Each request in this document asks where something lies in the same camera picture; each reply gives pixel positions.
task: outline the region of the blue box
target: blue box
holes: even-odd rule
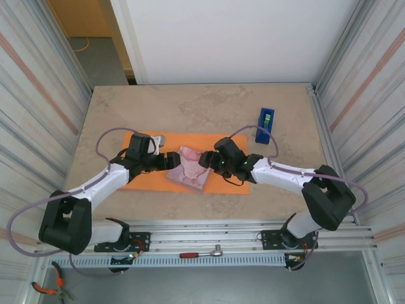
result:
[[[266,115],[270,115],[270,122],[267,126],[268,132],[271,133],[271,128],[273,127],[273,119],[274,119],[274,110],[262,108],[260,111],[259,122],[258,126],[265,128],[265,117]],[[269,144],[270,143],[270,136],[264,133],[262,130],[256,131],[256,140],[257,143],[261,144]]]

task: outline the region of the corrugated metal wall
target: corrugated metal wall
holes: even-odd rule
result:
[[[405,1],[365,6],[317,89],[346,176],[370,194],[361,222],[405,303]]]
[[[0,1],[0,303],[20,299],[30,267],[5,239],[7,221],[63,187],[91,96],[46,10],[42,1]],[[26,250],[42,214],[31,209],[13,224]]]

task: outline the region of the red-handled pliers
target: red-handled pliers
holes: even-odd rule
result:
[[[39,293],[44,293],[49,296],[58,296],[59,302],[61,302],[61,304],[65,304],[65,301],[63,300],[63,296],[67,296],[69,299],[74,301],[74,299],[62,288],[63,285],[65,285],[65,281],[62,278],[61,267],[56,262],[52,262],[52,266],[56,270],[57,288],[56,289],[45,289],[45,288],[40,287],[36,282],[31,283],[32,287]]]

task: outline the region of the orange mat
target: orange mat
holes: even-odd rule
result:
[[[214,150],[214,144],[221,138],[229,136],[229,134],[190,134],[190,133],[172,133],[172,132],[142,132],[150,136],[164,135],[166,137],[165,146],[160,151],[176,151],[178,152],[181,146],[189,147],[198,151]],[[129,146],[132,132],[127,132],[124,137],[122,148]],[[247,154],[247,137],[245,135],[236,135],[232,138],[238,147]],[[166,178],[167,171],[151,172],[150,174],[138,175],[132,182],[124,186],[122,189],[138,189],[152,191],[169,191],[169,192],[185,192],[193,193],[193,191],[174,185]],[[236,177],[230,179],[237,184],[240,181]],[[207,184],[204,188],[204,193],[218,194],[249,194],[249,183],[246,182],[243,186],[225,182],[222,176],[211,172]]]

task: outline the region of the marble table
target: marble table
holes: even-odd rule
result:
[[[278,162],[318,168],[325,157],[305,85],[143,85],[96,87],[90,102],[66,190],[87,181],[105,164],[96,156],[97,138],[113,127],[135,130],[229,133],[255,124],[260,109],[275,110],[273,135]],[[274,153],[254,142],[246,130],[249,152]],[[124,131],[107,135],[101,151],[110,158],[121,150]],[[286,219],[304,210],[304,200],[283,189],[250,186],[249,195],[164,193],[118,190],[100,205],[94,219]]]

